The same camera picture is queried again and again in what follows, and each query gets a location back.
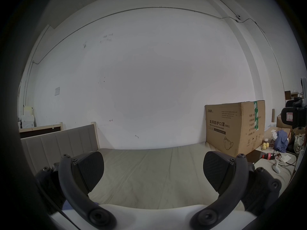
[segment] black device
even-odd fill
[[[282,122],[286,125],[291,125],[292,128],[307,125],[307,80],[305,77],[301,78],[301,86],[304,98],[294,97],[293,100],[287,101],[286,107],[282,109],[280,115]]]
[[[191,228],[211,229],[224,220],[241,200],[245,210],[258,216],[278,198],[281,182],[264,168],[255,169],[244,154],[236,158],[217,151],[206,153],[204,175],[219,193],[219,198],[190,220]],[[87,194],[93,190],[104,172],[100,152],[71,158],[64,154],[60,163],[44,167],[36,175],[41,196],[51,215],[62,209],[67,200],[73,209],[98,229],[113,229],[116,218],[92,202]]]

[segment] blue cloth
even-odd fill
[[[285,131],[277,131],[277,139],[274,143],[274,149],[280,152],[286,152],[289,141],[287,140],[288,135]]]

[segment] white paper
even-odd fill
[[[290,159],[291,157],[289,155],[286,155],[286,156],[282,156],[281,161],[284,163],[287,163]]]

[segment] mask illustration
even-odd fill
[[[228,139],[226,138],[226,136],[225,136],[225,138],[224,138],[224,148],[225,148],[226,150],[229,150],[230,148],[232,148],[232,146],[233,146],[233,142],[231,142],[230,140],[228,140]]]

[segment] white wall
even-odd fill
[[[148,4],[220,16],[206,0],[99,0],[55,28],[35,61],[101,14]],[[248,62],[227,23],[191,11],[134,10],[98,20],[58,44],[34,72],[37,125],[96,121],[105,144],[117,149],[204,141],[205,104],[255,100]]]
[[[236,1],[264,30],[276,56],[284,89],[301,92],[300,80],[307,76],[306,66],[295,36],[278,4],[274,0]]]
[[[272,103],[273,98],[272,98],[272,91],[271,91],[270,79],[267,67],[263,61],[261,52],[259,51],[259,48],[255,43],[253,37],[253,35],[255,34],[251,34],[250,30],[248,30],[248,28],[245,27],[246,23],[238,23],[234,19],[229,18],[229,17],[235,18],[236,16],[233,11],[236,10],[236,6],[238,4],[234,0],[207,0],[207,1],[209,1],[210,4],[222,15],[222,17],[225,18],[226,23],[228,24],[228,26],[236,36],[244,52],[245,58],[248,62],[248,66],[251,72],[251,77],[253,80],[255,99],[265,100],[266,104],[265,124],[267,126],[271,123],[272,108],[274,107]],[[253,24],[253,26],[256,27],[256,31],[260,32],[259,28],[255,24]]]

